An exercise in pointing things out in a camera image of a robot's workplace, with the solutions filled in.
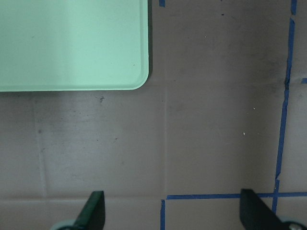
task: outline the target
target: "blue tape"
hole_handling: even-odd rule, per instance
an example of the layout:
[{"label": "blue tape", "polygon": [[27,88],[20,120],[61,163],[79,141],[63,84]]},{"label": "blue tape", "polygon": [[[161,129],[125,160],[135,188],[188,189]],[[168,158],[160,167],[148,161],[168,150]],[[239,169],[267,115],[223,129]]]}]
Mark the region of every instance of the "blue tape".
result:
[{"label": "blue tape", "polygon": [[159,0],[159,6],[165,7],[165,0]]},{"label": "blue tape", "polygon": [[295,32],[295,23],[290,19],[289,25],[289,37],[288,37],[288,59],[287,59],[287,71],[286,78],[284,81],[284,101],[282,108],[282,118],[280,122],[280,131],[279,131],[279,143],[278,143],[278,152],[277,152],[277,162],[276,162],[276,172],[275,172],[275,187],[274,187],[274,197],[272,203],[272,211],[276,213],[277,202],[279,196],[279,175],[282,171],[282,161],[283,161],[283,144],[284,144],[284,135],[286,130],[286,121],[287,121],[287,107],[289,102],[289,84],[291,76],[291,67],[292,67],[292,58],[293,58],[293,46],[294,46],[294,32]]},{"label": "blue tape", "polygon": [[307,196],[307,192],[301,193],[279,193],[278,197],[299,197],[299,196]]},{"label": "blue tape", "polygon": [[296,15],[297,0],[291,0],[291,13]]},{"label": "blue tape", "polygon": [[[260,198],[273,197],[273,193],[259,193]],[[202,195],[168,195],[167,200],[194,200],[194,199],[236,199],[239,193],[234,194],[202,194]]]},{"label": "blue tape", "polygon": [[165,230],[165,200],[161,201],[160,230]]}]

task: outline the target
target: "gray surface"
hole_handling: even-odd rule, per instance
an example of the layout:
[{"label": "gray surface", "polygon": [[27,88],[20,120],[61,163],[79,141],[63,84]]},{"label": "gray surface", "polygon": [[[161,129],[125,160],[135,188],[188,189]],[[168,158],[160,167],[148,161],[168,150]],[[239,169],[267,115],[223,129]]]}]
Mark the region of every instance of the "gray surface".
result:
[{"label": "gray surface", "polygon": [[178,0],[165,10],[168,193],[272,192],[289,2]]},{"label": "gray surface", "polygon": [[[106,193],[106,230],[159,229],[168,194],[272,192],[289,8],[288,0],[167,0],[165,9],[155,1],[153,73],[140,89],[1,93],[0,229],[74,218],[94,189]],[[285,192],[307,190],[305,9],[298,1]],[[291,205],[280,198],[277,210],[287,215]],[[238,200],[167,201],[167,230],[185,217],[189,229],[240,229],[237,210]]]},{"label": "gray surface", "polygon": [[[267,205],[272,199],[265,198]],[[167,200],[166,230],[243,230],[239,199]]]},{"label": "gray surface", "polygon": [[295,17],[294,56],[280,190],[307,191],[307,2],[300,0]]}]

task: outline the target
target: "mint green tray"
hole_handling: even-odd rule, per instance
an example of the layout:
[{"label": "mint green tray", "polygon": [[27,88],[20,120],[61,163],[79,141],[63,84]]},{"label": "mint green tray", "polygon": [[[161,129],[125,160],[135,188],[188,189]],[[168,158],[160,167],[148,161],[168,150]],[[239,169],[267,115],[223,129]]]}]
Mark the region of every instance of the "mint green tray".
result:
[{"label": "mint green tray", "polygon": [[147,0],[0,0],[0,91],[142,86],[147,7]]}]

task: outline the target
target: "concrete floor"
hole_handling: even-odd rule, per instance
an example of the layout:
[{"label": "concrete floor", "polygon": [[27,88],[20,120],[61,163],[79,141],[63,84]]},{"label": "concrete floor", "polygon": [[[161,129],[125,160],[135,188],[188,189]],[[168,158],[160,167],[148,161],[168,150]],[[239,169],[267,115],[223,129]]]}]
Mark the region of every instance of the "concrete floor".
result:
[{"label": "concrete floor", "polygon": [[[280,192],[307,191],[306,11],[298,0]],[[105,230],[159,229],[170,194],[272,193],[290,16],[289,0],[154,0],[141,88],[1,93],[0,230],[73,219],[93,190]],[[165,229],[243,229],[238,202],[167,200]],[[306,207],[283,197],[277,214],[307,224]]]}]

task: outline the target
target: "blue painter's tape line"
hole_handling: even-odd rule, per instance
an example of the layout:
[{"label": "blue painter's tape line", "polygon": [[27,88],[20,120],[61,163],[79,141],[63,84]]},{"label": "blue painter's tape line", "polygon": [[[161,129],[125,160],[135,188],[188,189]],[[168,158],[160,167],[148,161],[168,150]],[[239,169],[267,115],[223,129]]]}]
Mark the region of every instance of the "blue painter's tape line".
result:
[{"label": "blue painter's tape line", "polygon": [[[260,198],[273,197],[273,193],[259,193]],[[194,199],[236,199],[240,194],[201,194],[201,195],[168,195],[167,200],[194,200]]]},{"label": "blue painter's tape line", "polygon": [[293,58],[293,46],[294,46],[294,32],[295,32],[295,23],[290,19],[289,25],[289,37],[288,37],[288,59],[287,59],[287,71],[286,78],[284,81],[284,101],[282,108],[282,118],[280,122],[280,131],[279,131],[279,143],[278,143],[278,152],[277,152],[277,162],[276,162],[276,172],[275,172],[275,188],[274,196],[272,203],[272,211],[276,213],[277,202],[279,196],[279,175],[282,171],[282,161],[283,161],[283,144],[284,144],[284,135],[286,130],[286,121],[287,121],[287,107],[289,102],[289,84],[291,76],[291,67],[292,67],[292,58]]},{"label": "blue painter's tape line", "polygon": [[278,197],[303,197],[307,196],[307,192],[301,192],[301,193],[279,193]]},{"label": "blue painter's tape line", "polygon": [[291,13],[296,15],[297,0],[291,0]]},{"label": "blue painter's tape line", "polygon": [[165,230],[165,200],[161,201],[160,230]]},{"label": "blue painter's tape line", "polygon": [[165,7],[165,0],[159,0],[159,6]]}]

